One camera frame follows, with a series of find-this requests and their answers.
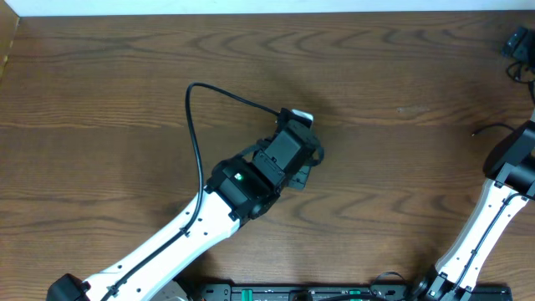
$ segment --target wooden surface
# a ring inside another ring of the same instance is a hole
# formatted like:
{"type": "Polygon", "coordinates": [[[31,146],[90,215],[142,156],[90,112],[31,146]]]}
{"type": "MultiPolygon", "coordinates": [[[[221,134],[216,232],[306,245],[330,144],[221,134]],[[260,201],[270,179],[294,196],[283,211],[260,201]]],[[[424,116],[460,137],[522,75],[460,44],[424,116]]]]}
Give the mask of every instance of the wooden surface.
{"type": "MultiPolygon", "coordinates": [[[[0,89],[0,298],[43,299],[170,221],[196,193],[183,97],[195,80],[312,112],[325,150],[305,191],[185,273],[236,283],[360,283],[427,269],[453,243],[482,163],[531,114],[499,55],[535,13],[25,18],[0,89]]],[[[192,109],[206,172],[273,118],[205,90],[192,109]]],[[[482,282],[535,299],[535,205],[482,282]]]]}
{"type": "Polygon", "coordinates": [[[18,16],[0,0],[0,83],[2,82],[3,66],[8,62],[11,42],[17,31],[18,16]]]}

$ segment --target black wire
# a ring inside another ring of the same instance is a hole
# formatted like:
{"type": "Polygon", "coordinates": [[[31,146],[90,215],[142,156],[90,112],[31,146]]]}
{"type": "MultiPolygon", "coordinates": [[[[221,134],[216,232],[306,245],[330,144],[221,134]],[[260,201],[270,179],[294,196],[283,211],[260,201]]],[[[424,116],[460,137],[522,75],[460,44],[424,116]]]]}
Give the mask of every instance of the black wire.
{"type": "Polygon", "coordinates": [[[461,283],[462,283],[462,280],[464,280],[466,274],[468,273],[468,271],[470,270],[470,266],[472,264],[472,262],[474,261],[474,259],[476,258],[476,255],[479,253],[479,249],[482,247],[483,243],[485,242],[485,240],[487,239],[487,236],[488,234],[491,232],[492,228],[494,227],[494,225],[496,224],[497,220],[500,218],[500,216],[502,215],[502,213],[505,211],[505,208],[507,206],[509,206],[509,204],[511,203],[511,200],[516,197],[516,196],[521,196],[522,194],[521,193],[513,193],[511,194],[507,199],[505,199],[503,201],[503,205],[500,207],[500,210],[498,211],[498,213],[496,214],[496,216],[494,216],[494,218],[492,219],[492,222],[490,225],[488,225],[487,229],[485,230],[485,232],[483,233],[483,236],[481,237],[481,239],[479,240],[479,243],[477,244],[476,248],[471,252],[471,256],[470,256],[470,259],[468,260],[468,263],[466,264],[465,268],[462,270],[462,273],[461,273],[461,276],[459,277],[459,279],[457,280],[457,282],[455,283],[455,287],[453,288],[453,290],[457,290],[461,283]]]}
{"type": "Polygon", "coordinates": [[[527,88],[529,89],[529,94],[532,97],[532,102],[535,105],[535,79],[534,80],[522,80],[522,67],[524,63],[521,61],[517,61],[515,63],[510,64],[507,69],[505,69],[505,72],[507,73],[507,76],[509,79],[513,80],[515,83],[519,84],[527,84],[527,88]],[[511,74],[512,67],[518,65],[518,68],[515,70],[514,74],[511,74]]]}
{"type": "Polygon", "coordinates": [[[485,125],[485,126],[479,128],[479,129],[477,129],[477,130],[474,130],[474,131],[471,133],[471,135],[472,135],[472,136],[475,136],[475,135],[477,135],[477,134],[483,132],[484,130],[486,130],[486,129],[488,129],[488,128],[495,127],[495,126],[501,126],[501,127],[506,128],[506,129],[509,129],[509,130],[515,130],[515,128],[513,128],[513,127],[510,126],[510,125],[506,125],[506,124],[504,124],[504,123],[502,123],[502,122],[497,122],[497,123],[493,123],[493,124],[485,125]]]}
{"type": "Polygon", "coordinates": [[[191,225],[193,225],[193,223],[197,219],[197,216],[199,215],[199,211],[201,210],[201,205],[202,205],[202,197],[203,197],[203,189],[204,189],[204,173],[202,172],[201,152],[199,151],[199,145],[197,143],[197,137],[196,137],[196,134],[195,134],[195,128],[193,126],[193,119],[191,118],[190,97],[191,97],[191,90],[195,86],[203,87],[203,88],[207,88],[207,89],[212,89],[212,90],[214,90],[216,92],[219,92],[221,94],[224,94],[224,95],[226,95],[226,96],[228,96],[228,97],[230,97],[232,99],[240,101],[240,102],[242,102],[242,103],[244,103],[246,105],[251,105],[251,106],[253,106],[255,108],[259,108],[259,109],[265,110],[265,111],[267,111],[267,112],[269,112],[269,113],[271,113],[273,115],[278,116],[278,113],[276,111],[271,110],[268,107],[253,103],[250,100],[241,98],[241,97],[239,97],[239,96],[237,96],[235,94],[232,94],[232,93],[230,93],[228,91],[225,91],[224,89],[217,88],[216,86],[213,86],[211,84],[192,83],[187,87],[186,98],[185,98],[185,101],[184,101],[185,109],[186,109],[186,119],[187,119],[187,126],[188,126],[188,129],[190,131],[191,144],[193,145],[193,152],[195,153],[195,158],[196,158],[196,162],[197,162],[197,175],[199,177],[199,189],[198,189],[198,193],[197,193],[197,201],[196,201],[195,211],[193,212],[193,214],[191,214],[190,221],[184,227],[182,227],[181,230],[174,237],[172,237],[166,243],[164,243],[163,245],[158,247],[153,253],[151,253],[149,256],[147,256],[145,259],[143,259],[140,263],[136,264],[135,267],[133,267],[130,271],[128,271],[128,273],[126,273],[125,276],[123,276],[121,279],[119,279],[119,281],[117,281],[117,283],[115,283],[110,288],[108,288],[108,292],[101,299],[101,301],[106,301],[111,296],[113,296],[116,293],[118,293],[119,292],[119,287],[121,285],[125,284],[126,281],[128,280],[128,278],[130,278],[134,273],[136,273],[141,268],[143,268],[143,266],[145,266],[150,260],[152,260],[153,258],[158,256],[158,254],[160,254],[163,250],[168,248],[178,238],[182,237],[182,235],[186,235],[187,236],[188,235],[188,230],[190,229],[191,225]]]}
{"type": "Polygon", "coordinates": [[[521,61],[514,62],[510,64],[509,67],[507,67],[507,69],[505,69],[505,72],[507,73],[507,76],[509,77],[509,79],[512,79],[514,82],[519,83],[519,84],[528,84],[529,81],[522,80],[522,76],[521,76],[522,65],[523,63],[521,61]],[[516,65],[518,65],[518,68],[515,70],[514,74],[511,74],[511,68],[516,65]]]}
{"type": "MultiPolygon", "coordinates": [[[[370,286],[370,287],[373,287],[373,286],[375,285],[375,283],[377,283],[377,282],[378,282],[379,280],[381,280],[383,277],[386,277],[386,276],[392,276],[392,275],[401,278],[401,279],[403,280],[403,283],[405,284],[406,287],[409,286],[409,284],[407,283],[407,280],[405,280],[405,279],[403,278],[403,276],[401,276],[401,274],[400,274],[400,273],[397,273],[397,272],[384,272],[384,273],[382,273],[381,275],[377,276],[377,277],[374,279],[374,281],[371,282],[371,284],[370,284],[369,286],[370,286]]],[[[404,293],[403,298],[401,298],[401,299],[397,299],[397,300],[395,300],[395,301],[403,301],[403,300],[405,300],[405,299],[407,298],[407,294],[408,294],[408,292],[409,292],[409,290],[408,290],[408,288],[406,288],[406,289],[405,289],[405,293],[404,293]]]]}

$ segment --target wooden table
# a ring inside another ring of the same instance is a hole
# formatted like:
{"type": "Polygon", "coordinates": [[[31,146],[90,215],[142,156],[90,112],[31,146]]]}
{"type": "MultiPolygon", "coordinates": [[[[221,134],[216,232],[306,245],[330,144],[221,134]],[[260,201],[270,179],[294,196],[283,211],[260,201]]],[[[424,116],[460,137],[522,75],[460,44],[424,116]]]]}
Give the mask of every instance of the wooden table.
{"type": "MultiPolygon", "coordinates": [[[[192,81],[312,112],[324,163],[305,191],[210,249],[188,275],[236,283],[414,278],[453,243],[482,163],[520,125],[527,88],[500,48],[535,13],[24,18],[0,88],[0,298],[40,300],[108,267],[196,193],[183,109],[192,81]]],[[[202,89],[206,173],[271,135],[273,117],[202,89]]],[[[535,299],[535,205],[480,281],[535,299]]]]}

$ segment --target white wall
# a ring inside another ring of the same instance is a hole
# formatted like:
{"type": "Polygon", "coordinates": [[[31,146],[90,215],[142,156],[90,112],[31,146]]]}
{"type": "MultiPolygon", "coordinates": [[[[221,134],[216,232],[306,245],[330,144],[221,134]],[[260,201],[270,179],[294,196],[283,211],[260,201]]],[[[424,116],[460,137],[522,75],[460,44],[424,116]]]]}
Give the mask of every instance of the white wall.
{"type": "Polygon", "coordinates": [[[535,0],[6,0],[20,17],[534,9],[535,0]]]}

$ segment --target robotic arm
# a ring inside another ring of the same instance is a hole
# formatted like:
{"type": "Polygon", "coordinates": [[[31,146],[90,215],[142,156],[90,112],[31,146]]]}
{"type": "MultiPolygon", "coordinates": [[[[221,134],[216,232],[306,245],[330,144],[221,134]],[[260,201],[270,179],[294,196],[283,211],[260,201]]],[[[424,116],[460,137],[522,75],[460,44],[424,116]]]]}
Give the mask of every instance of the robotic arm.
{"type": "Polygon", "coordinates": [[[450,250],[413,287],[409,300],[467,301],[488,254],[535,194],[535,122],[500,142],[483,166],[479,202],[450,250]]]}
{"type": "Polygon", "coordinates": [[[195,258],[260,217],[290,186],[303,189],[323,149],[311,131],[313,116],[282,109],[277,130],[231,159],[221,161],[202,190],[175,219],[134,252],[83,282],[66,274],[48,290],[47,301],[150,300],[195,258]],[[313,154],[318,152],[318,159],[313,154]],[[252,153],[251,161],[244,156],[252,153]]]}

